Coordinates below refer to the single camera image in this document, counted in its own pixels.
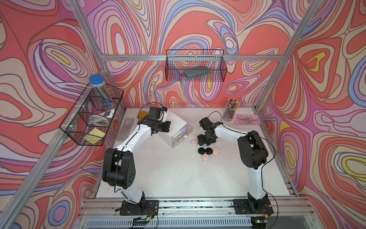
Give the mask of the white drawer cabinet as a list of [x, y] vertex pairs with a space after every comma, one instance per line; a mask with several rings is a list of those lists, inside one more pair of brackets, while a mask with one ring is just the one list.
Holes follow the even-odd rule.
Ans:
[[187, 124], [186, 121], [181, 119], [172, 111], [168, 111], [167, 121], [171, 122], [169, 133], [159, 132], [157, 135], [172, 148], [171, 137], [178, 132], [183, 126]]

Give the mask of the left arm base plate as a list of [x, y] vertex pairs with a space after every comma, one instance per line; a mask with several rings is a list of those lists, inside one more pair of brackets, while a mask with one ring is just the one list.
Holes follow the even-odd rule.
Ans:
[[158, 200], [146, 200], [139, 204], [132, 204], [127, 201], [123, 201], [121, 207], [116, 210], [116, 212], [119, 212], [120, 216], [155, 216], [158, 211]]

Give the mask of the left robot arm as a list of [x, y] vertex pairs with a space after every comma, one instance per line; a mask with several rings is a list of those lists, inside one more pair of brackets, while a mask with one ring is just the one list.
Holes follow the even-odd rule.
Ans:
[[136, 177], [133, 152], [153, 134], [168, 133], [170, 125], [170, 121], [141, 120], [123, 143], [106, 150], [102, 180], [113, 187], [115, 193], [120, 192], [125, 197], [119, 209], [121, 216], [154, 210], [151, 204], [146, 203], [144, 192], [133, 184]]

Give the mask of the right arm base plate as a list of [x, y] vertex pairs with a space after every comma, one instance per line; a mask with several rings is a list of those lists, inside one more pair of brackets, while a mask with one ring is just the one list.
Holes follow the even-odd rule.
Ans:
[[274, 210], [268, 199], [254, 201], [249, 199], [234, 199], [233, 206], [236, 215], [272, 215]]

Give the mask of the clear top drawer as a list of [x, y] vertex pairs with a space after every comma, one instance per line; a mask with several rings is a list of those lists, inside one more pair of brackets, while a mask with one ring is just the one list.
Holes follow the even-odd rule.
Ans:
[[183, 140], [185, 140], [193, 131], [192, 126], [186, 124], [178, 132], [176, 132], [172, 137], [172, 148], [178, 146]]

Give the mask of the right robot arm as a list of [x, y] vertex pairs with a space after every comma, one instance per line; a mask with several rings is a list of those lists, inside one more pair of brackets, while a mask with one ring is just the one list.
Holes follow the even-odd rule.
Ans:
[[220, 122], [218, 126], [201, 127], [201, 131], [202, 134], [197, 137], [200, 146], [209, 146], [218, 138], [224, 138], [238, 145], [241, 161], [248, 170], [249, 192], [243, 203], [240, 200], [234, 201], [237, 213], [272, 215], [274, 211], [263, 182], [263, 168], [267, 163], [269, 152], [261, 136], [256, 131], [230, 129]]

